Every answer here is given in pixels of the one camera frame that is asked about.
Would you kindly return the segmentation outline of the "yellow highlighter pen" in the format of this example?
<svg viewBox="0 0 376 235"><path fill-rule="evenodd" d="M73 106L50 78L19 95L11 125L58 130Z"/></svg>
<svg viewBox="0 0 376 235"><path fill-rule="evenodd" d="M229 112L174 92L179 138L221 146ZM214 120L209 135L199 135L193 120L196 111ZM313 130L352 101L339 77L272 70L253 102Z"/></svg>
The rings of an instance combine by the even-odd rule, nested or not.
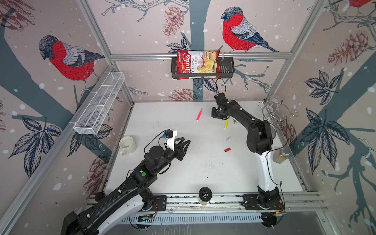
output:
<svg viewBox="0 0 376 235"><path fill-rule="evenodd" d="M228 124L229 124L229 119L227 119L226 122L225 122L225 126L224 126L224 129L225 129L225 130L227 130L227 128L228 128Z"/></svg>

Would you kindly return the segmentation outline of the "pink highlighter pen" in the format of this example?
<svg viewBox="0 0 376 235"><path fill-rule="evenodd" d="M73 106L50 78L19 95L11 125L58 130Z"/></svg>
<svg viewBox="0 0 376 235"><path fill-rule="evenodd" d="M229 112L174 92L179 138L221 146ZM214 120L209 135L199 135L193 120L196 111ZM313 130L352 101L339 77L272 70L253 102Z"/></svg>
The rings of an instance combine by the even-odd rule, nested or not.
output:
<svg viewBox="0 0 376 235"><path fill-rule="evenodd" d="M199 111L199 113L198 113L198 115L197 115L197 118L196 118L196 121L197 121L197 122L199 122L200 117L201 117L201 115L202 115L202 112L203 112L203 108L200 109L200 111Z"/></svg>

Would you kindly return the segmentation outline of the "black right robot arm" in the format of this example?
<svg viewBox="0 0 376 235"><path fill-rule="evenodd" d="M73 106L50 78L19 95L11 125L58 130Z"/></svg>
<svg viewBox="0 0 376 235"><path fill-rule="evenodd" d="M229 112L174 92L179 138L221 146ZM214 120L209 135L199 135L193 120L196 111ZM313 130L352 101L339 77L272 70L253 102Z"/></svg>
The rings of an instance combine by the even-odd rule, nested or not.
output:
<svg viewBox="0 0 376 235"><path fill-rule="evenodd" d="M271 125L267 120L260 120L245 111L238 102L228 100L224 93L214 96L217 107L213 107L211 116L213 118L227 120L233 117L247 130L246 145L248 149L258 154L258 204L263 209L270 209L277 206L284 210L278 184L274 181L271 157L273 137Z"/></svg>

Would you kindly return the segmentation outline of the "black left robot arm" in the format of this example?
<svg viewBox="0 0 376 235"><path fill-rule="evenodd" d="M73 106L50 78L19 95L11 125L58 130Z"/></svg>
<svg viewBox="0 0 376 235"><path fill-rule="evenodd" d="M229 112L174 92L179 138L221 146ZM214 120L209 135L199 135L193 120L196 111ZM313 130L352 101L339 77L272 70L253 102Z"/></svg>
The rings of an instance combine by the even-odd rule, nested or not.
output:
<svg viewBox="0 0 376 235"><path fill-rule="evenodd" d="M149 186L169 169L174 159L183 160L190 143L182 137L173 142L174 149L153 146L115 190L89 209L65 216L61 234L104 235L125 217L151 208L154 194Z"/></svg>

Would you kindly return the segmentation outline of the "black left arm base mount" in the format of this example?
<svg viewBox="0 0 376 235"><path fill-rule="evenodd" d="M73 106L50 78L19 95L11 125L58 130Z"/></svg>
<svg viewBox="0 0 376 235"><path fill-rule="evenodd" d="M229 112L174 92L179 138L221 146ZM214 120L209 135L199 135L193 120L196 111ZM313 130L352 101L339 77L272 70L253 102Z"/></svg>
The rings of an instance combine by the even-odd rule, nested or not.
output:
<svg viewBox="0 0 376 235"><path fill-rule="evenodd" d="M155 195L153 199L144 204L140 212L165 212L167 205L166 195Z"/></svg>

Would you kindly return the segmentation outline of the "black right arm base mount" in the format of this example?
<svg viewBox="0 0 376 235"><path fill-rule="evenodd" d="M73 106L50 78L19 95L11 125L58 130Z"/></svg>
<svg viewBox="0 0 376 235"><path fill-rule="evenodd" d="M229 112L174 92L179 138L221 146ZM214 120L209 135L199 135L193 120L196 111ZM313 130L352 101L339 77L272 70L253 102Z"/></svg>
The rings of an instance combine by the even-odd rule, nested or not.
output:
<svg viewBox="0 0 376 235"><path fill-rule="evenodd" d="M275 210L281 211L285 208L284 202L279 194L244 194L241 205L248 211L253 210Z"/></svg>

